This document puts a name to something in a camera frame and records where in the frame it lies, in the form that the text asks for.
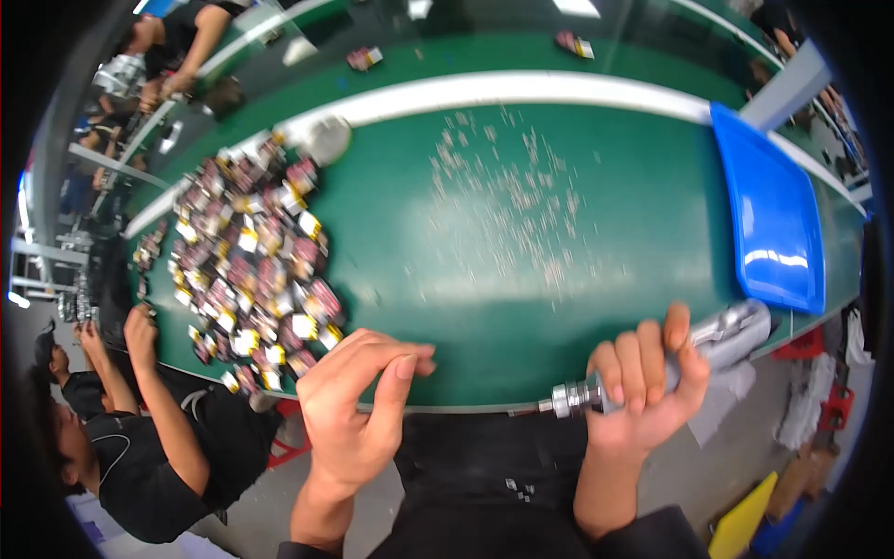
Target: cardboard box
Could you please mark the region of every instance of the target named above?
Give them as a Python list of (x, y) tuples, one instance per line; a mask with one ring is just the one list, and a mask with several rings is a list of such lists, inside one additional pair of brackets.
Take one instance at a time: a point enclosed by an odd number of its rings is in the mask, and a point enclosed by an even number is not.
[(767, 516), (772, 521), (781, 520), (791, 511), (801, 495), (817, 498), (826, 487), (826, 479), (837, 456), (833, 450), (813, 449), (810, 443), (804, 443), (773, 489), (767, 504)]
[(815, 466), (809, 454), (798, 456), (789, 462), (767, 504), (766, 514), (772, 521), (783, 519), (791, 511), (797, 500), (804, 494), (807, 484), (814, 476), (814, 471)]
[(835, 465), (836, 458), (838, 458), (838, 454), (830, 449), (824, 448), (813, 453), (814, 475), (804, 487), (804, 492), (811, 499), (819, 498), (820, 493), (826, 488), (826, 479), (829, 478), (829, 472)]

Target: blue tray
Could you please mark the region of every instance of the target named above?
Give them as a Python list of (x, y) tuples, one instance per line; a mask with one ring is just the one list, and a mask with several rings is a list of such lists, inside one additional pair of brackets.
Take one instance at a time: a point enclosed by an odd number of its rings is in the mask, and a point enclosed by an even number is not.
[(732, 206), (736, 275), (748, 297), (822, 314), (826, 265), (814, 186), (767, 137), (711, 103)]

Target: person's right hand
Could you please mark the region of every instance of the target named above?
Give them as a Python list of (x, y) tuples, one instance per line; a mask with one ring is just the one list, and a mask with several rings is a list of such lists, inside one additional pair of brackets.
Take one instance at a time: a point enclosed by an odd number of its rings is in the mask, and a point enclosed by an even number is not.
[(87, 352), (91, 359), (97, 359), (105, 353), (105, 345), (97, 332), (97, 325), (92, 320), (83, 324), (80, 328), (80, 347)]
[(149, 114), (156, 110), (156, 105), (158, 105), (158, 94), (143, 89), (142, 95), (139, 96), (139, 111)]
[[(402, 343), (360, 329), (326, 354), (295, 385), (311, 442), (310, 478), (346, 499), (373, 479), (401, 444), (404, 405), (414, 374), (434, 370), (434, 346)], [(371, 414), (361, 394), (382, 372)]]
[(138, 365), (155, 366), (157, 335), (156, 322), (149, 316), (149, 306), (140, 303), (131, 309), (124, 322), (124, 341), (134, 368)]
[[(665, 349), (677, 354), (680, 369), (671, 394), (664, 393)], [(615, 343), (600, 343), (586, 369), (588, 375), (598, 370), (609, 400), (624, 405), (607, 415), (587, 410), (590, 448), (635, 460), (643, 460), (696, 414), (711, 372), (689, 339), (689, 308), (680, 302), (668, 307), (663, 329), (655, 320), (644, 320)]]

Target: person's left hand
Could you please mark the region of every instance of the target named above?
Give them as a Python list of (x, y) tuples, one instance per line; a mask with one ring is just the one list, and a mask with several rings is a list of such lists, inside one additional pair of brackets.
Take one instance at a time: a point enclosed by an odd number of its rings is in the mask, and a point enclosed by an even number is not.
[(124, 322), (124, 341), (135, 368), (137, 365), (155, 366), (157, 335), (156, 321), (149, 316), (149, 306), (140, 303), (131, 309)]
[[(404, 405), (414, 374), (434, 370), (434, 346), (401, 343), (360, 329), (327, 353), (295, 384), (311, 442), (309, 480), (346, 499), (394, 457), (402, 439)], [(360, 395), (382, 372), (371, 414)]]
[(173, 76), (164, 81), (162, 86), (162, 99), (169, 99), (174, 93), (186, 92), (192, 89), (196, 77), (192, 72), (181, 69)]

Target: fingernail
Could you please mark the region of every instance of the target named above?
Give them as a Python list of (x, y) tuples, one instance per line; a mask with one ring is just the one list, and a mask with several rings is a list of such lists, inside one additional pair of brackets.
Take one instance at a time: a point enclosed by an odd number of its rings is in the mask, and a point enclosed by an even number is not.
[(645, 401), (639, 396), (637, 396), (636, 398), (633, 399), (632, 402), (630, 402), (630, 410), (633, 411), (636, 415), (641, 414), (643, 412), (644, 407), (645, 407)]
[(674, 330), (670, 333), (670, 345), (679, 348), (686, 341), (686, 334), (680, 330)]
[(649, 403), (657, 403), (662, 399), (662, 396), (664, 396), (664, 391), (658, 386), (654, 386), (649, 388), (649, 394), (646, 396), (646, 400)]
[(404, 355), (401, 357), (401, 362), (397, 364), (397, 370), (394, 371), (394, 374), (402, 380), (410, 380), (413, 378), (413, 372), (416, 369), (416, 361), (416, 354)]

